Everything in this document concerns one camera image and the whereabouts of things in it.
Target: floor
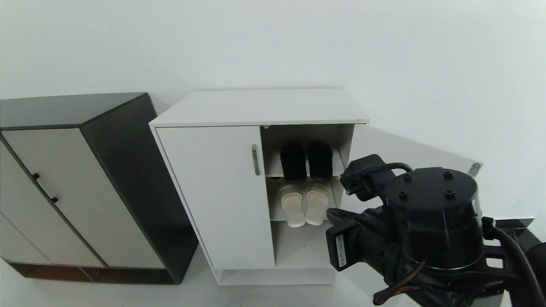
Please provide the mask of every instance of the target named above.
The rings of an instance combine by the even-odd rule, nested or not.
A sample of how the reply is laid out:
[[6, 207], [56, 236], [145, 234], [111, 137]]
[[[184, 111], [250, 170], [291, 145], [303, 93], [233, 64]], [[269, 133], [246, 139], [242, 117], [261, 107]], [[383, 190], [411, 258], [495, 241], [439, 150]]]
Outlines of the floor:
[[[184, 282], [179, 286], [105, 285], [83, 282], [31, 280], [21, 277], [4, 262], [0, 263], [0, 306], [32, 307], [128, 307], [128, 306], [210, 306], [210, 307], [288, 307], [288, 306], [372, 306], [370, 293], [384, 285], [381, 277], [361, 264], [352, 277], [368, 276], [358, 287], [342, 274], [331, 286], [253, 286], [219, 287], [198, 248]], [[509, 299], [475, 306], [509, 307]], [[407, 297], [392, 298], [384, 307], [417, 307]]]

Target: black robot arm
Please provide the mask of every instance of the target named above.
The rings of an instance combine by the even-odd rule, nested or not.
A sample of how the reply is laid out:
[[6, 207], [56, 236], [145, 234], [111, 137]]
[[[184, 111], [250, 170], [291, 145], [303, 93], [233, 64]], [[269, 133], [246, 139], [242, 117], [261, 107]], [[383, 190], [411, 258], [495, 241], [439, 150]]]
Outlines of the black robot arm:
[[[392, 169], [403, 169], [396, 176]], [[348, 195], [383, 205], [361, 214], [328, 209], [330, 262], [342, 271], [365, 262], [388, 287], [373, 297], [381, 305], [405, 293], [423, 307], [467, 307], [476, 298], [498, 295], [513, 285], [513, 306], [546, 307], [535, 274], [518, 244], [482, 217], [473, 178], [450, 169], [412, 170], [371, 155], [349, 164], [340, 177]], [[501, 246], [484, 245], [498, 239]], [[503, 268], [487, 265], [503, 260]]]

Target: slipper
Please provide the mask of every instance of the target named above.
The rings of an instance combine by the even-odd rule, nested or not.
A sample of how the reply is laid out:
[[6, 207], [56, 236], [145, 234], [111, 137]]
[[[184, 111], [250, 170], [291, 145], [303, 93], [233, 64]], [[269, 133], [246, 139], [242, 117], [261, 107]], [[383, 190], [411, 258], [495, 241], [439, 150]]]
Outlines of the slipper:
[[301, 194], [291, 185], [283, 186], [279, 194], [281, 195], [282, 211], [286, 217], [286, 223], [292, 228], [303, 226], [305, 216], [301, 209]]
[[320, 226], [326, 218], [328, 207], [328, 188], [323, 184], [314, 184], [307, 193], [307, 212], [305, 221], [311, 225]]
[[323, 141], [312, 141], [307, 145], [309, 175], [314, 181], [325, 182], [332, 179], [332, 148]]
[[305, 148], [300, 143], [288, 143], [282, 148], [282, 172], [287, 183], [298, 184], [307, 181], [306, 160]]

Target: door handle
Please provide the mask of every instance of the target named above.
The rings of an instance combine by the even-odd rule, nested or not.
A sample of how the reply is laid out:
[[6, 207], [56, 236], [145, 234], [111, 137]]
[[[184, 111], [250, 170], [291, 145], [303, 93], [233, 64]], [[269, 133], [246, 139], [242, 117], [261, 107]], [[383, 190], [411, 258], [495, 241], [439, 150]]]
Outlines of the door handle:
[[40, 174], [38, 173], [34, 173], [32, 174], [32, 179], [34, 179], [34, 181], [36, 182], [36, 184], [38, 185], [38, 188], [49, 198], [49, 200], [51, 202], [53, 202], [54, 204], [56, 202], [59, 201], [59, 199], [57, 197], [50, 197], [49, 194], [47, 194], [44, 190], [44, 188], [41, 186], [41, 184], [38, 182], [38, 178], [40, 178]]
[[258, 165], [258, 146], [252, 144], [252, 160], [254, 161], [254, 172], [256, 176], [260, 176], [260, 167]]

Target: cabinet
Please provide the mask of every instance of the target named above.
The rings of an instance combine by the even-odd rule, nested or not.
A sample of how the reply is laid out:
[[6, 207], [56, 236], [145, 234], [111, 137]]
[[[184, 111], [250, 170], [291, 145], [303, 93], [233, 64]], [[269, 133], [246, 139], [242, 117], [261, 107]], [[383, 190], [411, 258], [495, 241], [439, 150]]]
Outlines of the cabinet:
[[0, 108], [4, 260], [37, 278], [181, 281], [198, 242], [149, 131], [146, 93]]
[[[289, 141], [320, 139], [332, 147], [329, 206], [354, 212], [380, 204], [345, 196], [339, 175], [351, 160], [379, 154], [386, 162], [473, 174], [481, 166], [374, 129], [369, 121], [344, 89], [331, 88], [198, 91], [150, 122], [220, 285], [334, 281], [325, 239], [331, 224], [290, 228], [285, 222], [280, 149]], [[305, 212], [306, 197], [302, 206]]]

